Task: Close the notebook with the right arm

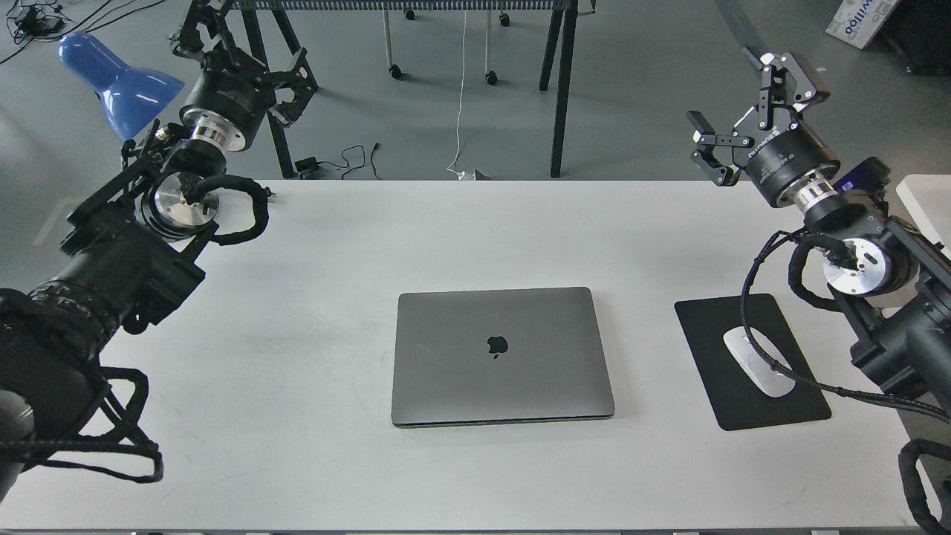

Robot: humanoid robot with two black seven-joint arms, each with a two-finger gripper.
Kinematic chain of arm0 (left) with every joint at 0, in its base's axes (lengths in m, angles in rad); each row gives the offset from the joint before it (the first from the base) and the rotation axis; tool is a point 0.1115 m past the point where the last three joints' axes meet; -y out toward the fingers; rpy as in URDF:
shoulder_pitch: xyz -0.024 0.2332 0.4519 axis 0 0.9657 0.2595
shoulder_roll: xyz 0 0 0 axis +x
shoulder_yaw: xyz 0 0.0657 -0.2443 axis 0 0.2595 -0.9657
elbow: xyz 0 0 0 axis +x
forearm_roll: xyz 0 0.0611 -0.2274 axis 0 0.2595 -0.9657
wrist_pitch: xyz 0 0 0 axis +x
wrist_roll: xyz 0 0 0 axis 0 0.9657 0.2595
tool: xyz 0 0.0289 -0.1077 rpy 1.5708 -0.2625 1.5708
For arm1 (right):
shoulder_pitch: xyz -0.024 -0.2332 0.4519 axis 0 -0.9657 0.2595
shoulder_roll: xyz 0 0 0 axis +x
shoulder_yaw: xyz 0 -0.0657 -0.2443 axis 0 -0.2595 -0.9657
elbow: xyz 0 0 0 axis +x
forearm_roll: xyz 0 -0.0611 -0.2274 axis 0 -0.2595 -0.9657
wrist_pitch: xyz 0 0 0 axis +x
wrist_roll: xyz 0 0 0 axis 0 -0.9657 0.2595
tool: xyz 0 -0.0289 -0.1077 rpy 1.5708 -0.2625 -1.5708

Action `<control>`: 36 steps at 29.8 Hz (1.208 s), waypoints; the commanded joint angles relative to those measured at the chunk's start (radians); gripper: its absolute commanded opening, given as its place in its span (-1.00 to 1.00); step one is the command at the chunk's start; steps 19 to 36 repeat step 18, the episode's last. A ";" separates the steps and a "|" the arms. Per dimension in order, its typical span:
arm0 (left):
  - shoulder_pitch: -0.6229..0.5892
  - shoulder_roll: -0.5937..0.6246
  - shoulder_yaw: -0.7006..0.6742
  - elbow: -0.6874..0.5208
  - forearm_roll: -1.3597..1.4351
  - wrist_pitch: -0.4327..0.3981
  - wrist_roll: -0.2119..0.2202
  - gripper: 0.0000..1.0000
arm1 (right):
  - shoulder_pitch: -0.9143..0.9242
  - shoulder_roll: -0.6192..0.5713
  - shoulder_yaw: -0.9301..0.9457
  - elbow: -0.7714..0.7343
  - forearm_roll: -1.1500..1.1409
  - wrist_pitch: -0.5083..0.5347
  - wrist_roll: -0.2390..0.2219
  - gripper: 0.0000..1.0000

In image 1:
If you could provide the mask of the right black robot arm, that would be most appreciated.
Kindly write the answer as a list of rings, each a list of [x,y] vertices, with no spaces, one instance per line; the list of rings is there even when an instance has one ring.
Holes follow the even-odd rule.
[[[880,390],[834,393],[948,422],[948,258],[890,214],[882,161],[869,157],[838,176],[840,160],[802,116],[829,95],[806,61],[791,52],[744,54],[760,77],[756,104],[728,133],[716,133],[699,111],[687,113],[692,161],[720,187],[746,175],[774,209],[798,207],[804,227],[770,238],[741,294],[767,255],[793,241],[789,288],[811,307],[845,315],[857,336],[853,366]]]

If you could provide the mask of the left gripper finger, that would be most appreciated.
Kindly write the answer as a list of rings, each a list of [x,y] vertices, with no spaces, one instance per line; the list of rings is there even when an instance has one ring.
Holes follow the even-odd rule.
[[[307,48],[296,51],[292,60],[288,71],[265,72],[253,77],[256,88],[270,88],[272,91],[290,89],[292,92],[292,100],[277,102],[269,108],[283,126],[291,126],[298,121],[319,88],[307,62]]]
[[[227,14],[233,6],[233,1],[191,1],[181,26],[169,37],[172,53],[194,60],[202,68],[235,70],[240,67],[238,47],[227,26]],[[204,50],[199,27],[205,28],[210,39],[218,40],[209,51]]]

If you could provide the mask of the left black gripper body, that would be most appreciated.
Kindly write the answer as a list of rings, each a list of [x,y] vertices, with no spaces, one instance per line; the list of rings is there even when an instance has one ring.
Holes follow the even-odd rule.
[[[248,149],[274,105],[273,89],[258,88],[227,72],[205,70],[186,96],[179,116],[190,138],[223,152]]]

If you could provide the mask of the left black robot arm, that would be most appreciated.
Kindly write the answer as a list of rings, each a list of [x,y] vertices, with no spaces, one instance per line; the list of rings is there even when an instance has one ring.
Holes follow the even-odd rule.
[[[180,308],[205,274],[209,243],[261,236],[271,190],[227,172],[264,123],[300,118],[318,82],[288,18],[292,1],[192,1],[171,37],[173,54],[200,74],[179,113],[158,115],[183,88],[163,72],[134,68],[89,33],[59,41],[62,64],[99,96],[123,142],[123,169],[69,213],[69,263],[24,294],[2,291],[2,493],[24,471],[77,470],[57,453],[136,455],[152,473],[94,472],[133,483],[163,477],[163,457],[140,428],[149,381],[103,365],[119,329],[142,333]]]

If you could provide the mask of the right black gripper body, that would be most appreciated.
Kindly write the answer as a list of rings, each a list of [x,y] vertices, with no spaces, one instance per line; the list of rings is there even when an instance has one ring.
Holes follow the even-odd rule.
[[[789,187],[802,177],[815,172],[829,179],[841,169],[841,160],[801,120],[787,131],[774,129],[743,156],[744,171],[774,209],[793,203]]]

